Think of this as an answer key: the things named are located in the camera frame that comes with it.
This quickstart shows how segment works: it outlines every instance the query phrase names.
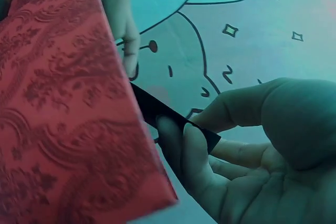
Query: palm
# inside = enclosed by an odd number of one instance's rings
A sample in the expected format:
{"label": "palm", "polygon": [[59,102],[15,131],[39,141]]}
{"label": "palm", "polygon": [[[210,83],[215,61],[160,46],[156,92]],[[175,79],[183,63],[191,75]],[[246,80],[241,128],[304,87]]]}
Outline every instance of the palm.
{"label": "palm", "polygon": [[271,143],[221,140],[208,156],[200,130],[187,127],[182,137],[161,120],[159,144],[217,222],[336,223],[335,97],[334,83],[292,79],[224,92],[194,123],[214,132],[262,125]]}
{"label": "palm", "polygon": [[[220,166],[212,167],[220,175]],[[269,144],[259,167],[241,177],[229,178],[217,221],[226,224],[323,223],[320,217],[327,210],[323,210],[321,204],[324,201],[332,207],[333,203],[326,202],[326,196],[333,192],[336,183],[336,179],[331,178],[333,172],[336,173],[335,168],[295,171]],[[224,175],[221,180],[228,180],[228,170]]]}

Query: black paper strip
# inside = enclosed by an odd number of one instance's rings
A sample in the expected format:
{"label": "black paper strip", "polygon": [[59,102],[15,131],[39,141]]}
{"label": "black paper strip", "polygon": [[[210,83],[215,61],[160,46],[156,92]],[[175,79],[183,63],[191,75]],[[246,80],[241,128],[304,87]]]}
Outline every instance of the black paper strip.
{"label": "black paper strip", "polygon": [[138,101],[139,108],[142,112],[142,116],[146,123],[157,129],[156,117],[159,115],[167,116],[172,119],[183,131],[186,123],[191,123],[193,126],[199,128],[205,136],[208,145],[208,153],[210,153],[216,144],[219,142],[221,137],[207,129],[202,129],[198,127],[193,122],[186,119],[184,116],[178,114],[176,111],[169,108],[163,102],[155,98],[154,96],[148,94],[143,89],[139,88],[131,82],[133,92],[136,100]]}

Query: cartoon mouth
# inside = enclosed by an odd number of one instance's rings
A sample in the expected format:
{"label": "cartoon mouth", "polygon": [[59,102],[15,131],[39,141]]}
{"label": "cartoon mouth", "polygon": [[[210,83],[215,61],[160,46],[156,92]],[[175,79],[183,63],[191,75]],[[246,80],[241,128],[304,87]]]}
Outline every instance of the cartoon mouth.
{"label": "cartoon mouth", "polygon": [[[149,41],[148,45],[140,47],[139,50],[142,50],[142,49],[145,49],[145,48],[149,48],[153,53],[156,53],[157,52],[156,41],[155,40]],[[134,77],[130,77],[129,80],[130,81],[135,81],[137,79],[138,75],[139,75],[139,63],[136,65]]]}

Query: embossed pattern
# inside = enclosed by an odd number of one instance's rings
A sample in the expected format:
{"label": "embossed pattern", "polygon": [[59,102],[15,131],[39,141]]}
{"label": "embossed pattern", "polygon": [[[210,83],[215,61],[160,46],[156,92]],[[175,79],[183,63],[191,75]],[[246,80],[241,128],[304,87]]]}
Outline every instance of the embossed pattern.
{"label": "embossed pattern", "polygon": [[0,223],[125,223],[175,203],[100,0],[0,23]]}

